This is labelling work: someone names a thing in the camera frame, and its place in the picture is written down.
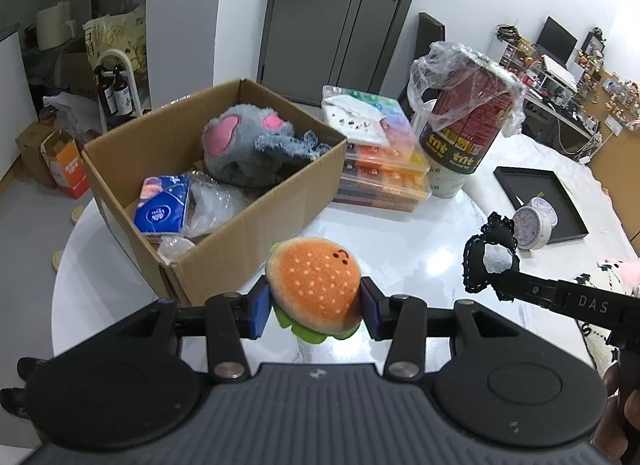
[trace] gray floor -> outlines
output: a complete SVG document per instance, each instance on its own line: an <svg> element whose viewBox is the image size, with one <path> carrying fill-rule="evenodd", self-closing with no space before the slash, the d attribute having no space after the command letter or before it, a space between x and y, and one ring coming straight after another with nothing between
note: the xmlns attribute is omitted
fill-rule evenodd
<svg viewBox="0 0 640 465"><path fill-rule="evenodd" d="M0 194L0 387L23 387L15 363L25 355L52 356L51 297L56 273L51 257L65 247L71 212L91 200L72 200L18 177ZM0 409L0 445L36 447L30 422Z"/></svg>

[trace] printed label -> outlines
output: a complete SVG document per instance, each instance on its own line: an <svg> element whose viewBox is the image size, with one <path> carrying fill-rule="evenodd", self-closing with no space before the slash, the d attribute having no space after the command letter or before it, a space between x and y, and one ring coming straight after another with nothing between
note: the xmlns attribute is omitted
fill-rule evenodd
<svg viewBox="0 0 640 465"><path fill-rule="evenodd" d="M113 93L116 97L118 115L129 115L133 111L131 105L131 92L129 91L129 87L126 87L122 90L116 90Z"/></svg>
<svg viewBox="0 0 640 465"><path fill-rule="evenodd" d="M118 111L118 105L116 104L116 97L113 96L113 88L109 86L104 91L104 96L107 97L107 105L109 106L109 113L112 115Z"/></svg>
<svg viewBox="0 0 640 465"><path fill-rule="evenodd" d="M146 219L151 223L159 223L168 218L171 214L171 207L168 205L161 205L155 209L151 209L146 213Z"/></svg>

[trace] cardboard box on floor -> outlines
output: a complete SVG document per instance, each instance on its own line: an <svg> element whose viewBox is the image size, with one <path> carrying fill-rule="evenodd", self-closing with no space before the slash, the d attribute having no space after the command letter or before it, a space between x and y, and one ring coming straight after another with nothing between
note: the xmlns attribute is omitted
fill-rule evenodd
<svg viewBox="0 0 640 465"><path fill-rule="evenodd" d="M76 141L66 131L54 130L41 144L40 152L56 184L77 200L89 190Z"/></svg>
<svg viewBox="0 0 640 465"><path fill-rule="evenodd" d="M74 52L62 56L60 85L74 95L98 100L94 71L91 69L86 52Z"/></svg>
<svg viewBox="0 0 640 465"><path fill-rule="evenodd" d="M53 131L54 129L50 126L33 122L18 135L15 143L20 151L22 161L34 180L45 187L55 189L56 181L40 152L40 145L49 138Z"/></svg>
<svg viewBox="0 0 640 465"><path fill-rule="evenodd" d="M132 222L142 181L192 168L203 156L204 125L239 103L273 108L292 122L297 135L313 130L333 148L205 236L180 260L165 265ZM331 202L345 152L340 133L259 84L238 80L127 122L88 143L82 158L100 213L147 283L160 297L201 305L212 295L242 286L267 259L274 243L300 234Z"/></svg>

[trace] white towel rack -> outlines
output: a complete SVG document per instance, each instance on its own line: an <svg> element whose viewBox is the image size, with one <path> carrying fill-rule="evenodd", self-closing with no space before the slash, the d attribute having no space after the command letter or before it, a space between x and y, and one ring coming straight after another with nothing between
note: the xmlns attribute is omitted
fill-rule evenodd
<svg viewBox="0 0 640 465"><path fill-rule="evenodd" d="M100 57L98 57L98 66L101 65L103 60L107 57L117 57L119 61L121 61L122 65L125 67L124 76L129 80L129 90L131 92L131 98L133 100L133 107L136 111L136 115L142 116L142 105L140 104L140 95L138 93L138 87L136 86L136 78L133 73L133 66L131 65L131 61L127 54L125 54L122 50L118 50L117 48L110 48L102 52ZM103 75L107 77L113 77L113 72L106 71ZM104 115L104 109L102 109L102 104L98 106L100 108L100 125L102 127L102 134L107 132L107 117Z"/></svg>

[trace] tissue pack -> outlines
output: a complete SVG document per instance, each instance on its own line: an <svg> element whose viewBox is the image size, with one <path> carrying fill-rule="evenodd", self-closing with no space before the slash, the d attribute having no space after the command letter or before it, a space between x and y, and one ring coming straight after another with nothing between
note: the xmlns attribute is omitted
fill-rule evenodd
<svg viewBox="0 0 640 465"><path fill-rule="evenodd" d="M133 223L150 238L179 234L186 221L188 199L188 175L149 176L142 184Z"/></svg>

